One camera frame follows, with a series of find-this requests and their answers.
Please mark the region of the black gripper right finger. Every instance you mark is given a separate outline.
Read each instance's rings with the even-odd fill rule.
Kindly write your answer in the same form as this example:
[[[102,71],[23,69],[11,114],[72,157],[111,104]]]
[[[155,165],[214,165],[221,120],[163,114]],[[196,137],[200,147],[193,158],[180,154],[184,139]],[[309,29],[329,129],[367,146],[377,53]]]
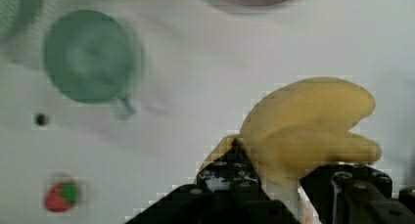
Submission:
[[[414,187],[394,199],[391,177],[367,165],[321,166],[300,184],[321,224],[415,224]]]

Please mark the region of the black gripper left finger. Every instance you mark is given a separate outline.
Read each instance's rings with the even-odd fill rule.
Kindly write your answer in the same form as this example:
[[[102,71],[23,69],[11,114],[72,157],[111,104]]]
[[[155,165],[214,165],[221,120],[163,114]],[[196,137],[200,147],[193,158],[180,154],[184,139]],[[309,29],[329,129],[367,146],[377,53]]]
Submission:
[[[197,175],[125,224],[300,224],[269,198],[238,141]]]

